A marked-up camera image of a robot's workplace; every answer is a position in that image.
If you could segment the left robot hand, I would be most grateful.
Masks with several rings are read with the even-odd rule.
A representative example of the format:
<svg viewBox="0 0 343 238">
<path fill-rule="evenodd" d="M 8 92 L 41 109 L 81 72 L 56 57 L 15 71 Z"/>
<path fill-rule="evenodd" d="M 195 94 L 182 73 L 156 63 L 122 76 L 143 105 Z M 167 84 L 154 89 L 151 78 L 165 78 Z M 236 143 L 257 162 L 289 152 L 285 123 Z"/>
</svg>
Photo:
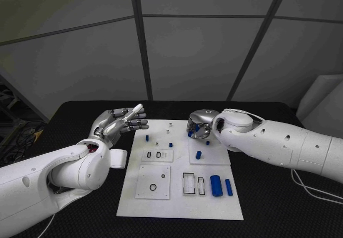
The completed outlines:
<svg viewBox="0 0 343 238">
<path fill-rule="evenodd" d="M 110 148 L 120 134 L 148 129 L 145 116 L 142 104 L 103 111 L 92 123 L 87 138 L 102 141 Z"/>
</svg>

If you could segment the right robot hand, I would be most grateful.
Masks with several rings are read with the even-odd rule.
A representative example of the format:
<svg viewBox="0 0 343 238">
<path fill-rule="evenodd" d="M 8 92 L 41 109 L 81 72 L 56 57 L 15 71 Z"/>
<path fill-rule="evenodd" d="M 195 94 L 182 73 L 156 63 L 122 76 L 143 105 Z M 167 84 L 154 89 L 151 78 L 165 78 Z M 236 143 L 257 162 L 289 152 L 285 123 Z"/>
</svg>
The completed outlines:
<svg viewBox="0 0 343 238">
<path fill-rule="evenodd" d="M 192 139 L 204 139 L 210 135 L 213 120 L 218 112 L 210 109 L 195 110 L 188 115 L 187 136 Z"/>
</svg>

